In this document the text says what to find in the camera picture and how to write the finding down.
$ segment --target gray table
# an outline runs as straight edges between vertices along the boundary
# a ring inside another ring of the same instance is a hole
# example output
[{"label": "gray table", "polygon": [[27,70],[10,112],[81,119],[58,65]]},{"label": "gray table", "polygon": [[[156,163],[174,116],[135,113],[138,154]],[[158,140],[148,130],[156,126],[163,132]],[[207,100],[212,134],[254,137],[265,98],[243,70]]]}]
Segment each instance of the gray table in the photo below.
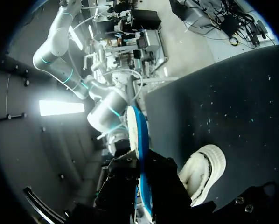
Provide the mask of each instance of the gray table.
[{"label": "gray table", "polygon": [[279,183],[279,46],[174,81],[148,94],[146,109],[154,150],[179,170],[206,144],[224,151],[225,173],[207,198],[218,208],[250,186]]}]

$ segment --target white robotic arm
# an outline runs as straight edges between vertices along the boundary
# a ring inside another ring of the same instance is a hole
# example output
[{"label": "white robotic arm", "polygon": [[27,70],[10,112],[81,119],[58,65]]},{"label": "white robotic arm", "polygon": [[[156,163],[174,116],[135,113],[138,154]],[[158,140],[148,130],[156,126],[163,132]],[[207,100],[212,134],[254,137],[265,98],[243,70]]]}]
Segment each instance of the white robotic arm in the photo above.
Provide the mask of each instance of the white robotic arm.
[{"label": "white robotic arm", "polygon": [[33,64],[37,69],[48,72],[79,98],[86,99],[89,95],[87,86],[74,69],[60,58],[68,50],[68,30],[81,7],[80,0],[68,0],[66,6],[59,8],[47,40],[34,54]]},{"label": "white robotic arm", "polygon": [[[99,83],[88,76],[85,80],[74,71],[61,57],[67,52],[69,39],[68,30],[74,17],[82,7],[80,0],[68,0],[66,6],[61,6],[53,21],[47,40],[36,51],[33,57],[34,66],[49,73],[52,77],[74,92],[79,98],[86,99],[89,95],[97,102],[88,115],[88,122],[98,131],[110,133],[121,124],[119,116],[128,106],[127,95],[111,86]],[[94,66],[106,73],[106,60],[103,48],[98,49],[99,64]]]}]

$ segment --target bright light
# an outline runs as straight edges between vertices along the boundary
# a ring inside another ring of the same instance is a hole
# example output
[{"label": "bright light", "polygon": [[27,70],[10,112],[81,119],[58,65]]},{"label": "bright light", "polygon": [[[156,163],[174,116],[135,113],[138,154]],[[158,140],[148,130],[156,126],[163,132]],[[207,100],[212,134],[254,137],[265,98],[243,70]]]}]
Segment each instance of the bright light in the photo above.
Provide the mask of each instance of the bright light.
[{"label": "bright light", "polygon": [[69,33],[71,34],[72,36],[72,39],[75,41],[75,43],[77,44],[78,48],[80,50],[83,50],[83,45],[82,43],[80,42],[78,36],[76,35],[76,33],[73,31],[73,28],[72,26],[69,26]]},{"label": "bright light", "polygon": [[81,103],[39,100],[39,106],[41,116],[84,112],[84,104]]},{"label": "bright light", "polygon": [[164,71],[164,75],[165,75],[166,77],[168,77],[168,73],[167,73],[167,68],[166,68],[166,67],[163,68],[163,71]]},{"label": "bright light", "polygon": [[91,27],[90,25],[89,25],[89,32],[90,32],[91,37],[93,38],[93,37],[94,37],[94,34],[93,34],[92,27]]}]

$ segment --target floor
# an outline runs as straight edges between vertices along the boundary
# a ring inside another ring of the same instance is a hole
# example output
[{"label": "floor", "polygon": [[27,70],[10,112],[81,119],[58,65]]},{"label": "floor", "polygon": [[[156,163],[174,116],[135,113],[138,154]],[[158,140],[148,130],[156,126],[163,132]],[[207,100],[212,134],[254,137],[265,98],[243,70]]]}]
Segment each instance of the floor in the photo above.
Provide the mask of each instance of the floor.
[{"label": "floor", "polygon": [[157,70],[157,75],[183,77],[215,62],[207,40],[186,32],[184,23],[173,14],[169,0],[143,0],[137,7],[157,11],[162,20],[161,36],[169,60]]}]

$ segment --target white tube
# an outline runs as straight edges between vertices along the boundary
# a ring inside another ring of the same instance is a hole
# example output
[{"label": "white tube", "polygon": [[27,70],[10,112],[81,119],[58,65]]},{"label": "white tube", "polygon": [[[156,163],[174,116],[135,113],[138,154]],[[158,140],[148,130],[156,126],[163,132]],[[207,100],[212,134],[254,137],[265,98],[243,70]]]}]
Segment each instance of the white tube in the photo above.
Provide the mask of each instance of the white tube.
[{"label": "white tube", "polygon": [[113,71],[109,71],[109,72],[107,72],[107,73],[105,73],[105,74],[102,74],[102,75],[100,75],[100,76],[106,76],[106,75],[112,74],[112,73],[114,73],[114,72],[119,72],[119,71],[133,72],[135,75],[138,75],[139,78],[140,78],[141,83],[140,83],[139,91],[135,94],[134,98],[130,101],[129,104],[131,104],[133,101],[136,100],[136,98],[139,96],[140,92],[141,92],[142,89],[143,89],[143,86],[144,86],[143,76],[142,76],[139,72],[137,72],[137,71],[135,71],[135,70],[132,70],[132,69],[118,69],[118,70],[113,70]]},{"label": "white tube", "polygon": [[74,31],[75,29],[77,29],[78,27],[80,27],[81,25],[83,25],[84,23],[86,23],[87,21],[90,21],[90,20],[93,19],[94,17],[99,16],[99,15],[101,15],[102,13],[105,13],[107,10],[105,10],[105,11],[103,11],[103,12],[100,12],[100,13],[98,13],[97,15],[94,15],[94,16],[92,16],[92,17],[90,17],[90,18],[88,18],[88,19],[82,21],[82,22],[79,23],[76,27],[73,28],[73,31]]},{"label": "white tube", "polygon": [[107,136],[108,134],[110,134],[111,132],[117,130],[119,127],[123,126],[123,123],[119,124],[118,126],[114,127],[113,129],[107,131],[107,132],[104,132],[102,133],[101,135],[99,135],[96,139],[97,140],[100,140],[102,139],[103,137]]},{"label": "white tube", "polygon": [[81,7],[81,9],[102,8],[102,7],[107,7],[107,6]]},{"label": "white tube", "polygon": [[[138,75],[138,76],[140,77],[140,80],[141,80],[140,88],[139,88],[139,91],[135,94],[134,98],[130,101],[129,104],[131,104],[133,101],[136,100],[136,98],[139,96],[140,92],[141,92],[142,89],[143,89],[143,86],[144,86],[143,76],[142,76],[139,72],[137,72],[137,71],[135,71],[135,70],[132,70],[132,69],[119,69],[119,70],[113,70],[113,71],[109,71],[109,72],[107,72],[107,73],[105,73],[105,74],[102,74],[102,75],[100,75],[100,76],[106,76],[106,75],[112,74],[112,73],[114,73],[114,72],[119,72],[119,71],[133,72],[134,74],[136,74],[136,75]],[[118,129],[118,128],[121,127],[121,126],[125,126],[126,129],[128,129],[127,121],[126,121],[126,111],[127,111],[127,110],[125,110],[125,113],[124,113],[124,115],[123,115],[123,116],[124,116],[124,117],[123,117],[123,122],[122,122],[121,124],[119,124],[118,126],[114,127],[112,130],[110,130],[110,131],[108,131],[108,132],[105,132],[105,133],[102,133],[100,136],[97,137],[97,140],[99,140],[99,139],[105,137],[106,135],[108,135],[109,133],[111,133],[112,131]]]}]

